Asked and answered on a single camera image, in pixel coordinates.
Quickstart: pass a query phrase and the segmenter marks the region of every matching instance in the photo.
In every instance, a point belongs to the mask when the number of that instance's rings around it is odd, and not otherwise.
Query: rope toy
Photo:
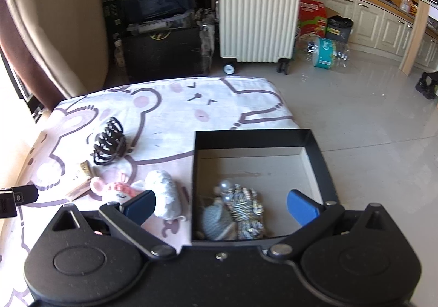
[[[237,222],[238,239],[264,237],[263,206],[257,200],[256,191],[224,180],[220,183],[220,195],[233,220]]]

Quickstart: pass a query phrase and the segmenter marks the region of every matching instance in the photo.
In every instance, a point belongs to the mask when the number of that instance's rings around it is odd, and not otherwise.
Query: cardboard box
[[[325,36],[327,19],[337,15],[334,10],[324,6],[322,2],[301,0],[299,3],[299,35]]]
[[[318,203],[339,201],[318,144],[308,129],[226,130],[196,132],[193,167],[192,243],[201,214],[200,202],[214,197],[223,179],[257,191],[263,204],[267,239],[257,244],[268,248],[301,226],[289,214],[286,196],[298,189]],[[254,240],[221,242],[254,245]]]

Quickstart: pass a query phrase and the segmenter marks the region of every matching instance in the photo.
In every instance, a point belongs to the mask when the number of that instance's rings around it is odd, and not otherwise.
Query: black box
[[[252,188],[264,206],[270,237],[214,242],[196,235],[200,197],[213,197],[222,179]],[[254,245],[268,248],[301,226],[288,213],[286,196],[292,189],[323,203],[339,202],[318,143],[309,129],[225,130],[196,132],[193,161],[193,245]]]
[[[198,26],[127,36],[122,42],[131,83],[198,76],[209,70]]]

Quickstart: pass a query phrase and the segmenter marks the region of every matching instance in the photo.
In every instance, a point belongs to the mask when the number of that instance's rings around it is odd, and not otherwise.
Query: mattress
[[[96,136],[114,116],[123,125],[126,154],[108,166],[92,164],[97,176],[128,183],[156,169],[168,171],[177,184],[187,221],[155,215],[142,227],[177,250],[191,243],[191,175],[194,132],[252,128],[298,128],[275,87],[251,77],[190,77],[103,90],[61,102],[30,150],[19,185],[33,183],[37,202],[18,208],[0,241],[0,306],[25,306],[32,297],[23,278],[30,249],[58,208],[69,201],[64,189],[69,169],[89,160]],[[74,201],[80,210],[97,210],[102,198],[88,191]]]

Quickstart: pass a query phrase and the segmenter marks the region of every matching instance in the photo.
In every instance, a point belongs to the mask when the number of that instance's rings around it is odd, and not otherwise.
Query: red cardboard box
[[[327,29],[327,19],[336,15],[334,10],[323,3],[314,0],[301,0],[299,3],[299,35],[311,34],[324,37]]]

